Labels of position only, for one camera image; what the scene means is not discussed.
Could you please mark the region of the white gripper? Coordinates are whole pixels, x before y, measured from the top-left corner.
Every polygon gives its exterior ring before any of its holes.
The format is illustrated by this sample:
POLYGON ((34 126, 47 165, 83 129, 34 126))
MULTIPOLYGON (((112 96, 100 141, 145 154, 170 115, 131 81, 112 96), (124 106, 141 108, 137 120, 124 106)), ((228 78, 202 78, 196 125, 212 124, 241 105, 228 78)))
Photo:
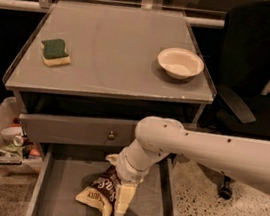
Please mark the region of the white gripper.
POLYGON ((118 177, 124 184, 116 186, 114 216, 124 216, 134 198, 137 185, 144 180, 150 167, 164 159, 164 153, 149 151, 135 139, 118 154, 115 166, 118 177))

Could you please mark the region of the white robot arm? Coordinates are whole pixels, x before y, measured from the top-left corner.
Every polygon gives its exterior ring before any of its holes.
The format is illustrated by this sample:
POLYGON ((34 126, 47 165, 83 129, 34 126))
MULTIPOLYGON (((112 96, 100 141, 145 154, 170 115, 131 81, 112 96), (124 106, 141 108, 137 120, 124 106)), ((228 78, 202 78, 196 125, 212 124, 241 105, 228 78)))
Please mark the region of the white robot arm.
POLYGON ((147 117, 135 128, 133 142, 117 157, 114 215, 123 216, 153 164, 170 153, 181 154, 210 169, 270 195, 270 141, 184 129, 177 120, 147 117))

